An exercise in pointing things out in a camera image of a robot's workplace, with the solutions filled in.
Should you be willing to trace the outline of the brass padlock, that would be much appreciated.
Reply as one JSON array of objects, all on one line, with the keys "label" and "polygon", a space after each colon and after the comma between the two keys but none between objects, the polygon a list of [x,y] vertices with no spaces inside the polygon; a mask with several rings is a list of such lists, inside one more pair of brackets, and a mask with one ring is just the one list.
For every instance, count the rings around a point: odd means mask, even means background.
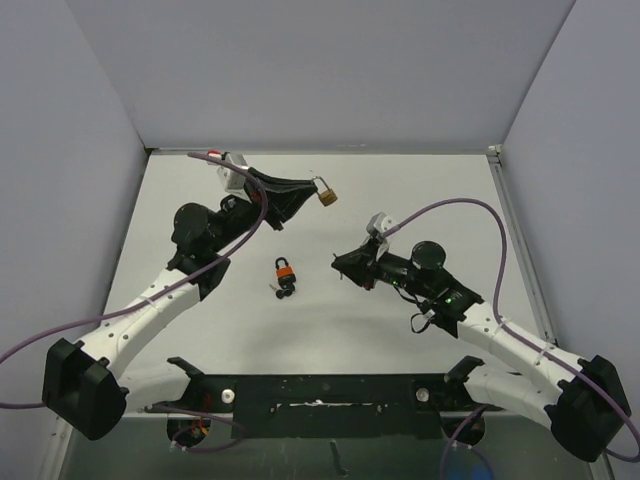
[{"label": "brass padlock", "polygon": [[329,186],[326,180],[321,176],[314,176],[312,181],[318,184],[317,187],[317,196],[321,204],[325,207],[329,207],[333,205],[337,200],[338,196],[335,191]]}]

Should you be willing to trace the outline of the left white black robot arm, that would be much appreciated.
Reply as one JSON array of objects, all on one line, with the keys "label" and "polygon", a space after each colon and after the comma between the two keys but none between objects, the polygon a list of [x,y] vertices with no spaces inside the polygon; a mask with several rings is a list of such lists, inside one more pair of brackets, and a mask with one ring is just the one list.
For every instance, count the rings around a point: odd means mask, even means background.
[{"label": "left white black robot arm", "polygon": [[87,439],[104,437],[136,408],[136,386],[122,381],[126,368],[171,321],[219,286],[231,263],[221,250],[261,223],[283,229],[318,192],[311,179],[271,177],[254,168],[247,172],[240,192],[224,197],[218,210],[194,202],[178,208],[171,235],[174,256],[122,313],[107,315],[74,342],[60,339],[49,348],[42,401]]}]

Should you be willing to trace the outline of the orange black padlock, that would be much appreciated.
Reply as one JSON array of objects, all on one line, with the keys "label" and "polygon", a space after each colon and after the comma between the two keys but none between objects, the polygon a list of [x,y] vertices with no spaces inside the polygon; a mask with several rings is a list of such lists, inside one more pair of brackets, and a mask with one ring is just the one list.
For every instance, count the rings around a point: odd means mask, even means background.
[{"label": "orange black padlock", "polygon": [[277,282],[282,288],[286,285],[296,283],[296,275],[289,261],[285,257],[278,257],[275,259],[275,270]]}]

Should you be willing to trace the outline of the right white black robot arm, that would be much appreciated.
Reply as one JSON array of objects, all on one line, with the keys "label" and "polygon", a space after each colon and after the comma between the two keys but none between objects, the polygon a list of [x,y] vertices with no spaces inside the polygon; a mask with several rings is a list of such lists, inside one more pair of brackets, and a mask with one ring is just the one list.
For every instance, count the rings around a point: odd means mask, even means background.
[{"label": "right white black robot arm", "polygon": [[371,290],[385,283],[417,301],[429,324],[474,345],[511,368],[492,372],[482,362],[445,384],[448,402],[459,409],[473,403],[516,413],[548,428],[570,454],[594,462],[623,427],[630,406],[615,366],[596,355],[587,360],[543,341],[501,319],[489,303],[444,268],[437,243],[417,243],[409,258],[389,252],[370,237],[337,255],[331,266],[355,285]]}]

